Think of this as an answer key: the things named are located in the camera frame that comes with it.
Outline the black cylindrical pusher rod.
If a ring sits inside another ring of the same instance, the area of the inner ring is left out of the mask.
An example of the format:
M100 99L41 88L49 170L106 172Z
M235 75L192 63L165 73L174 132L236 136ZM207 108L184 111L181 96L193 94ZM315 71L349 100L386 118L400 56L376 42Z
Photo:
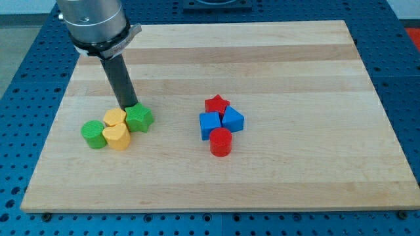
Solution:
M136 105L138 98L122 55L102 60L101 64L120 108Z

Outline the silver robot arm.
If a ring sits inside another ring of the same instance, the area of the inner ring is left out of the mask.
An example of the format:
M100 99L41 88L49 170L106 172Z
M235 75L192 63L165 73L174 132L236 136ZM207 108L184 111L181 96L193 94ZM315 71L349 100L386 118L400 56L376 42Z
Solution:
M121 109L134 106L138 98L122 52L142 31L132 25L120 0L57 0L59 19L65 23L75 49L97 57Z

